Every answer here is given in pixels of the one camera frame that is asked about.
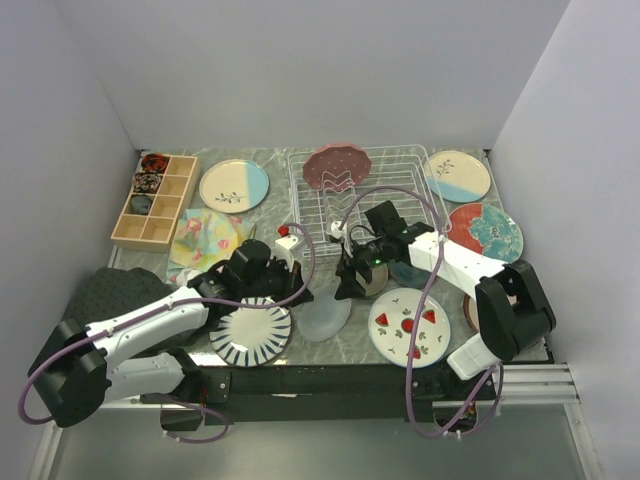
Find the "light blue scalloped plate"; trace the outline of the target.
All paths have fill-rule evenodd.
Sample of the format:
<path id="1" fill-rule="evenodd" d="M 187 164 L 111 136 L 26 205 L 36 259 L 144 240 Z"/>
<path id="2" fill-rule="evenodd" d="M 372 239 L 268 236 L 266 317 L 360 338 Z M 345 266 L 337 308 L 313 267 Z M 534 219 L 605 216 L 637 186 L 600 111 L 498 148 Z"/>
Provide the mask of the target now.
<path id="1" fill-rule="evenodd" d="M 297 316 L 298 330 L 312 342 L 326 341 L 339 333 L 346 324 L 352 300 L 336 300 L 338 283 L 327 284 L 314 292 L 314 300 L 305 303 Z"/>

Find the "pink polka dot plate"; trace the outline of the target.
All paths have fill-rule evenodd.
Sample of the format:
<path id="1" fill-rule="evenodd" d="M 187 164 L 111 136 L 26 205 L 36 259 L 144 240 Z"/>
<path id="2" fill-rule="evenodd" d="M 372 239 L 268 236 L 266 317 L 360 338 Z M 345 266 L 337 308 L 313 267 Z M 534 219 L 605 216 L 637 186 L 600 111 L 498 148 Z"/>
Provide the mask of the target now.
<path id="1" fill-rule="evenodd" d="M 372 161 L 360 147 L 338 143 L 318 148 L 302 167 L 302 178 L 313 189 L 341 192 L 362 183 Z"/>

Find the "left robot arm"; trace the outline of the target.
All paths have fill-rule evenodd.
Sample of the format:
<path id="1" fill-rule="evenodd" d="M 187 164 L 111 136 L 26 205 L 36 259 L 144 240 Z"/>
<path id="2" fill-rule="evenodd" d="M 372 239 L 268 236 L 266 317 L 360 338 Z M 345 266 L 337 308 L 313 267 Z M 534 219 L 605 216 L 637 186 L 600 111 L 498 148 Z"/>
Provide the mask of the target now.
<path id="1" fill-rule="evenodd" d="M 313 296 L 294 251 L 292 234 L 268 246 L 246 240 L 230 259 L 192 278 L 186 285 L 143 307 L 82 325 L 61 321 L 28 372 L 61 428 L 74 426 L 105 403 L 145 394 L 176 401 L 197 398 L 204 388 L 200 368 L 181 348 L 157 355 L 151 348 L 181 334 L 216 328 L 241 309 L 292 307 Z"/>

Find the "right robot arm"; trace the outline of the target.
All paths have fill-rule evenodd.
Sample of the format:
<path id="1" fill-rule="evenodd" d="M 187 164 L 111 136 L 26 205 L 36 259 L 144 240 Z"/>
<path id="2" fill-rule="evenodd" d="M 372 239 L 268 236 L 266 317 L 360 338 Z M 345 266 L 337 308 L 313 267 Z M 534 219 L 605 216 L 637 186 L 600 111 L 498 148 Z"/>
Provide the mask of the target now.
<path id="1" fill-rule="evenodd" d="M 331 241 L 342 253 L 335 298 L 363 298 L 372 271 L 389 262 L 430 272 L 475 300 L 479 332 L 447 358 L 439 374 L 444 395 L 460 399 L 474 386 L 476 374 L 514 357 L 549 334 L 556 318 L 534 268 L 524 260 L 492 259 L 447 239 L 423 222 L 409 225 L 390 201 L 365 212 L 373 238 L 351 238 L 345 222 L 331 224 Z"/>

